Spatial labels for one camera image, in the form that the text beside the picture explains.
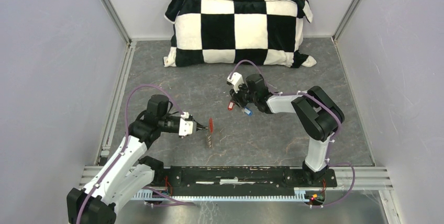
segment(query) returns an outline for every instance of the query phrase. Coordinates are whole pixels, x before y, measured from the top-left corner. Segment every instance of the black and white checkered pillow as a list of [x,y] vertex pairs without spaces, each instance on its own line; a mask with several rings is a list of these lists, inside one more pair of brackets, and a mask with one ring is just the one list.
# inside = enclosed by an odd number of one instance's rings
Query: black and white checkered pillow
[[199,63],[313,66],[299,53],[303,18],[313,15],[307,0],[172,0],[165,18],[174,26],[164,66]]

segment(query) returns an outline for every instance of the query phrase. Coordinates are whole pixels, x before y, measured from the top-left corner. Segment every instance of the purple cable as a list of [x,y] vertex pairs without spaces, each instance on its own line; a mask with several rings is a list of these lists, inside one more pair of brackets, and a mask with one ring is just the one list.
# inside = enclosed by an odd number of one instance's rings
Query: purple cable
[[[152,88],[156,88],[156,89],[160,90],[163,94],[165,94],[165,96],[168,97],[168,99],[171,101],[173,106],[176,107],[176,109],[179,111],[179,113],[183,114],[183,111],[177,105],[176,101],[170,96],[170,94],[168,94],[165,90],[163,90],[159,86],[156,86],[156,85],[153,85],[153,84],[141,84],[141,85],[137,86],[136,88],[134,88],[131,91],[131,93],[128,96],[128,99],[126,100],[126,105],[125,105],[125,143],[124,143],[124,145],[122,147],[122,152],[125,152],[125,149],[128,146],[128,142],[129,142],[129,131],[128,131],[128,105],[129,105],[129,100],[131,99],[131,97],[134,94],[134,92],[136,92],[137,90],[139,90],[141,88],[144,88],[144,87],[152,87]],[[120,159],[121,156],[122,156],[122,154],[118,155],[117,158],[112,161],[112,163],[108,166],[108,168],[103,172],[103,174],[97,180],[96,184],[100,185],[100,183],[103,181],[105,176],[111,171],[111,169],[114,167],[114,165],[117,163],[117,161]],[[93,195],[93,193],[94,193],[94,191],[96,189],[97,189],[97,187],[94,185],[93,188],[91,188],[91,191],[86,196],[86,198],[83,200],[82,205],[80,206],[80,209],[79,209],[79,214],[77,214],[77,220],[75,222],[76,224],[80,224],[80,218],[82,217],[83,211],[85,210],[86,203],[91,198],[91,196]]]
[[296,94],[297,94],[297,93],[280,93],[280,92],[275,92],[275,91],[273,91],[273,89],[274,89],[273,86],[271,86],[271,85],[266,81],[266,79],[265,79],[265,77],[264,77],[262,71],[259,69],[259,67],[258,67],[255,63],[251,62],[250,60],[241,60],[241,61],[239,61],[239,62],[236,64],[236,66],[234,67],[234,69],[230,72],[230,75],[228,76],[229,79],[231,79],[231,77],[233,76],[233,74],[234,74],[234,72],[236,71],[237,67],[239,67],[239,65],[240,65],[241,63],[249,63],[249,64],[253,65],[253,66],[256,68],[256,70],[258,70],[259,74],[262,75],[262,78],[264,79],[264,83],[265,83],[266,87],[270,90],[270,92],[271,92],[273,95],[279,95],[279,96],[291,96],[291,95],[296,95]]
[[145,187],[143,187],[143,189],[148,189],[150,191],[153,191],[154,193],[158,194],[160,197],[168,199],[168,200],[170,200],[172,202],[175,202],[173,204],[167,204],[167,205],[153,205],[153,207],[195,206],[195,204],[193,202],[178,201],[177,199],[173,199],[170,196],[165,195],[165,194],[163,194],[163,193],[161,193],[161,192],[159,192],[159,191],[157,191],[157,190],[155,190],[155,189],[153,189],[151,187],[145,186]]
[[[230,73],[230,75],[228,76],[228,78],[230,79],[233,76],[233,73],[236,71],[237,67],[241,64],[241,63],[250,63],[251,65],[253,65],[256,70],[258,70],[259,74],[262,75],[262,78],[264,79],[264,83],[267,86],[268,89],[271,89],[270,84],[265,80],[265,77],[262,74],[262,71],[255,65],[255,63],[251,62],[250,60],[242,60],[239,63],[236,64],[236,66],[234,67],[233,71]],[[271,91],[272,94],[274,95],[278,95],[278,96],[292,96],[292,95],[302,95],[305,97],[308,97],[309,99],[311,99],[313,102],[315,102],[317,105],[319,105],[322,109],[324,109],[328,114],[330,114],[333,119],[335,119],[336,123],[338,124],[338,129],[336,130],[336,132],[330,137],[330,140],[333,140],[334,137],[336,137],[336,135],[342,130],[342,124],[341,121],[339,120],[338,116],[336,116],[335,113],[333,113],[333,111],[331,111],[327,106],[325,106],[323,103],[321,103],[319,100],[317,100],[315,97],[308,95],[307,93],[304,92],[296,92],[296,93],[279,93],[279,92],[273,92]],[[342,165],[347,165],[351,168],[352,174],[353,174],[353,178],[351,181],[351,185],[350,188],[348,189],[348,191],[346,192],[346,194],[344,194],[344,196],[342,196],[341,198],[339,198],[338,200],[335,200],[331,203],[322,205],[322,206],[313,206],[315,208],[323,208],[323,207],[328,207],[328,206],[332,206],[335,205],[341,201],[343,201],[345,198],[347,198],[349,196],[349,194],[351,193],[353,187],[354,187],[354,182],[356,180],[356,172],[354,170],[354,167],[351,163],[349,162],[342,162],[342,163],[338,163],[338,164],[330,164],[329,162],[329,157],[330,157],[330,150],[331,150],[331,143],[329,142],[327,145],[327,151],[325,154],[325,159],[326,159],[326,164],[329,167],[336,167],[336,166],[342,166]]]

